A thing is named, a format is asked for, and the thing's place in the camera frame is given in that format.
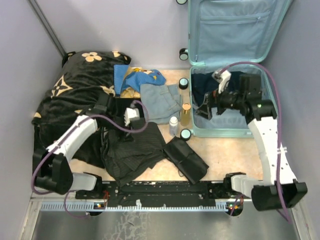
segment white bottle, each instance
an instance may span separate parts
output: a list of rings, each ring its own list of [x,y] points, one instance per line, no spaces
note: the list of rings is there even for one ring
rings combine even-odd
[[[178,119],[175,116],[172,116],[170,118],[169,133],[173,137],[178,133]]]

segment black pouch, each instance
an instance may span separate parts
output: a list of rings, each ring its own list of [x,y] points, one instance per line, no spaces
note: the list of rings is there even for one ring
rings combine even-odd
[[[181,138],[175,136],[165,145],[163,152],[190,183],[199,182],[207,174],[209,166]]]

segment open suitcase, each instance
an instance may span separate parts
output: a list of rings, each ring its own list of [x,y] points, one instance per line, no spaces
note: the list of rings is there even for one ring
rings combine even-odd
[[[180,50],[180,59],[192,65],[189,89],[192,133],[198,137],[252,137],[245,117],[227,110],[212,119],[196,115],[193,99],[193,74],[207,74],[240,61],[262,62],[268,55],[281,22],[292,0],[189,0],[188,49]],[[262,99],[270,99],[277,108],[267,74],[253,65],[229,69],[261,76]]]

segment white wall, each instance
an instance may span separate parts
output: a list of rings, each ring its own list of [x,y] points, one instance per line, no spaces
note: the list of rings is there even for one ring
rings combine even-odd
[[[307,206],[320,228],[320,2],[295,0],[265,65],[274,75],[283,112],[283,140],[298,180],[305,181]]]
[[[37,0],[66,52],[122,51],[145,68],[189,68],[188,4],[175,0]]]
[[[0,239],[14,240],[31,195],[31,120],[61,57],[26,0],[0,1],[0,33]]]

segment light blue denim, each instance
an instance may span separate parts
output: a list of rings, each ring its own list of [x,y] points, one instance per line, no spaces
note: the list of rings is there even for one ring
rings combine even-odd
[[[148,122],[168,124],[173,116],[180,121],[182,97],[179,94],[177,84],[161,86],[142,84],[140,95],[141,101],[148,111]]]

